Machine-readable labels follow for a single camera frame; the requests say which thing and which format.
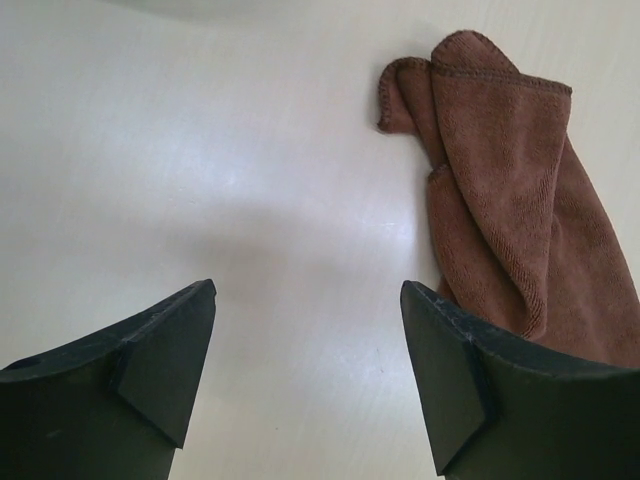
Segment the brown towel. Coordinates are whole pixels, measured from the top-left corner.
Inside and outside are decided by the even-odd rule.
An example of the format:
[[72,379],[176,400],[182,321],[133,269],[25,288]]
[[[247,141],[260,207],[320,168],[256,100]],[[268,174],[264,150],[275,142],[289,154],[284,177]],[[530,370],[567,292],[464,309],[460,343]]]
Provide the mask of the brown towel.
[[486,36],[391,62],[379,128],[417,136],[440,293],[547,348],[639,364],[639,299],[567,133],[570,87],[529,76]]

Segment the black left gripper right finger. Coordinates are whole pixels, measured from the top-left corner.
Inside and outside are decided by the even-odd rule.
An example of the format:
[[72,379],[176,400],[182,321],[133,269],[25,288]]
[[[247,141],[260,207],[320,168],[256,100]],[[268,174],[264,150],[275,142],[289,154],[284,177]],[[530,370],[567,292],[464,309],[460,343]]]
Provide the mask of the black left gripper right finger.
[[400,305],[439,476],[638,477],[637,370],[531,343],[415,281]]

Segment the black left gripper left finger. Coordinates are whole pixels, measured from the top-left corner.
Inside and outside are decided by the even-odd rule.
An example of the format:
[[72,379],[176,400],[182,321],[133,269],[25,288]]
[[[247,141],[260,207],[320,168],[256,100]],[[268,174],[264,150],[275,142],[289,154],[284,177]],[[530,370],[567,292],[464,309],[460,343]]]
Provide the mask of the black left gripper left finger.
[[4,479],[166,479],[183,448],[216,313],[197,281],[1,371]]

